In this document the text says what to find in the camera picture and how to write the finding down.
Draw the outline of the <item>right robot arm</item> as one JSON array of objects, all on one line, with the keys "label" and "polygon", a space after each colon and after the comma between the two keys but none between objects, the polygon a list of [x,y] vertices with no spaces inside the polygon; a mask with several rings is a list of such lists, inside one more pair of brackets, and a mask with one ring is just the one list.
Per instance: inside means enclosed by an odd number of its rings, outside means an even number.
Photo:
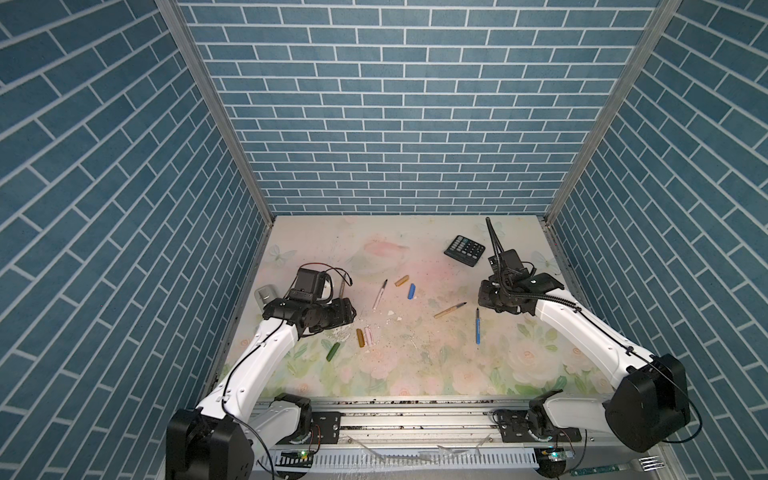
[{"label": "right robot arm", "polygon": [[554,389],[530,400],[526,420],[532,436],[545,438],[568,428],[606,432],[629,449],[644,452],[689,424],[695,410],[683,364],[622,336],[551,275],[510,285],[484,280],[478,303],[498,313],[535,316],[577,347],[609,381],[609,396],[573,396]]}]

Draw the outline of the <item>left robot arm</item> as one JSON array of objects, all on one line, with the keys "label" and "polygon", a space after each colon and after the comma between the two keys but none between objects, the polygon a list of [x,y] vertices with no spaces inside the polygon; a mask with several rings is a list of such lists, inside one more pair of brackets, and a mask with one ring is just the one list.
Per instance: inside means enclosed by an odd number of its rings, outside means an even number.
[{"label": "left robot arm", "polygon": [[252,344],[219,385],[169,421],[167,479],[247,479],[278,442],[309,434],[311,401],[304,397],[282,394],[256,425],[249,419],[279,363],[300,339],[352,323],[356,310],[348,298],[275,299],[264,307],[263,317]]}]

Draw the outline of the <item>pink pen cap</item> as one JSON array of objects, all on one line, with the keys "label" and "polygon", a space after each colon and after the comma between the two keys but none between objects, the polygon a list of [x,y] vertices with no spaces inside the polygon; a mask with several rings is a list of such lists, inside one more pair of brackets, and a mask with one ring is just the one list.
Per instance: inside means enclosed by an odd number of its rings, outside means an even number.
[{"label": "pink pen cap", "polygon": [[365,339],[366,339],[367,345],[373,346],[374,345],[374,340],[373,340],[373,336],[372,336],[372,332],[370,330],[370,327],[366,326],[363,329],[363,331],[364,331],[364,335],[365,335]]}]

